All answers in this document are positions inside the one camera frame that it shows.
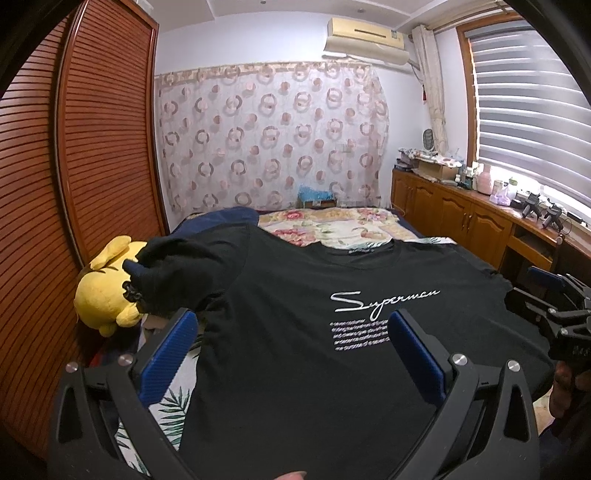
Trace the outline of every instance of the wooden louvered door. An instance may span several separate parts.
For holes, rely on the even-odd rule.
[[[117,0],[86,1],[75,23],[57,143],[70,227],[88,262],[117,235],[146,240],[164,232],[152,140],[158,25]]]
[[[157,24],[89,0],[0,99],[0,421],[44,457],[67,361],[102,339],[73,308],[82,267],[117,235],[163,235],[152,133]]]
[[[51,131],[68,25],[43,40],[0,100],[0,419],[39,456],[62,367],[81,358],[79,266],[64,234]]]

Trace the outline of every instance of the plush toy ear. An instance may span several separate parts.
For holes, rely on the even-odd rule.
[[[142,315],[138,312],[138,308],[135,303],[127,305],[120,314],[117,315],[117,325],[120,327],[133,327],[139,322]]]
[[[116,236],[113,240],[111,240],[106,247],[104,247],[103,251],[98,254],[91,262],[90,262],[90,269],[91,270],[100,270],[103,268],[110,260],[115,258],[121,252],[123,252],[127,246],[131,243],[131,237],[127,235]]]

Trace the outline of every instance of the folded cloth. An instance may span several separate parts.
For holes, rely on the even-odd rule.
[[[222,223],[250,223],[258,225],[259,214],[249,207],[231,207],[187,218],[175,228],[169,238],[187,238]]]

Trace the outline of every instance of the yellow stuffed toy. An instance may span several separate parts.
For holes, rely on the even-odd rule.
[[[125,259],[137,261],[135,256],[145,244],[132,242],[126,235],[114,238],[90,262],[87,273],[78,282],[74,308],[80,320],[103,337],[113,335],[117,325],[133,327],[142,317],[136,304],[123,297],[122,285],[129,275],[122,265]]]

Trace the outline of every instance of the blue gripper pad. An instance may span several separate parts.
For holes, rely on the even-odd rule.
[[[539,286],[545,287],[549,290],[554,290],[561,293],[566,288],[566,282],[561,276],[547,272],[546,270],[542,270],[538,267],[528,268],[527,276]]]
[[[439,408],[446,392],[444,373],[438,363],[398,312],[390,315],[388,334],[423,400]]]
[[[150,348],[152,340],[160,343],[138,372],[138,397],[146,408],[162,400],[197,336],[197,317],[193,312],[183,309],[170,322],[173,323],[170,330],[167,326],[162,333],[152,336],[138,352],[139,357],[144,348]]]

